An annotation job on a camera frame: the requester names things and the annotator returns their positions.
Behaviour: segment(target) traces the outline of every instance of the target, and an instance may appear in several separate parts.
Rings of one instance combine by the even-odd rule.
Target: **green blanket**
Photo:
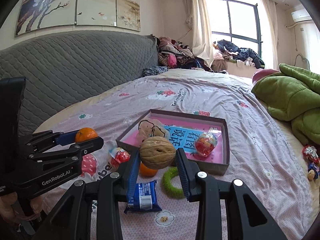
[[[291,121],[292,132],[303,144],[320,144],[320,75],[280,64],[280,73],[260,79],[252,93],[268,105],[269,114]]]

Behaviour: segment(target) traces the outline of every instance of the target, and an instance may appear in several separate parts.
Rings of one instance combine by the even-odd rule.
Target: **cardboard box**
[[[200,170],[210,174],[223,175],[230,163],[228,128],[224,119],[178,112],[151,109],[128,127],[117,139],[118,147],[134,152],[139,149],[140,143],[136,140],[138,125],[145,118],[157,119],[170,130],[170,141],[175,148],[183,147],[189,160],[198,164]],[[204,158],[194,154],[192,143],[197,136],[208,130],[213,130],[218,137],[218,144],[212,153]]]

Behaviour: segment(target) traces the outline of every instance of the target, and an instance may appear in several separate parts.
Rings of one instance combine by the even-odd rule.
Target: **screw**
[[[119,176],[120,176],[120,174],[118,172],[116,172],[116,171],[110,174],[110,178],[113,178],[113,179],[116,179]]]
[[[235,179],[235,180],[233,181],[233,183],[234,183],[236,186],[238,186],[238,187],[240,187],[240,186],[243,185],[243,182],[242,182],[242,180],[240,180],[240,179]]]
[[[82,184],[83,184],[83,180],[82,179],[78,179],[78,180],[75,181],[75,186],[76,187],[82,186]]]
[[[198,177],[203,178],[203,179],[207,177],[207,174],[204,171],[199,171],[197,175],[198,175]]]

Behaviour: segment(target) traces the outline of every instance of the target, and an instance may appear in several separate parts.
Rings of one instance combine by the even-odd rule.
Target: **wall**
[[[68,32],[76,30],[103,30],[136,33],[140,35],[153,34],[155,36],[163,36],[164,34],[161,0],[140,0],[141,32],[111,26],[67,25],[39,29],[15,37],[14,32],[21,3],[22,0],[20,0],[15,5],[0,29],[0,50],[10,47],[23,40],[55,32]]]
[[[299,5],[291,10],[286,11],[286,17],[289,25],[293,25],[291,13],[303,9]],[[319,67],[319,47],[320,32],[313,21],[298,24],[294,28],[289,29],[291,36],[291,65],[294,65],[297,54],[302,54],[310,62],[310,70],[320,74]],[[297,58],[296,66],[307,68],[301,57]]]
[[[192,46],[192,30],[186,24],[188,17],[184,0],[161,0],[164,20],[164,36]]]
[[[278,63],[291,64],[291,35],[290,30],[285,26],[288,25],[286,12],[276,5],[278,20]]]

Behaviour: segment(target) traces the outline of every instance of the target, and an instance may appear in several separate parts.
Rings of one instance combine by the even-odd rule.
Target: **air conditioner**
[[[292,15],[292,19],[296,23],[312,20],[310,14],[308,14],[306,9],[292,12],[291,15]]]

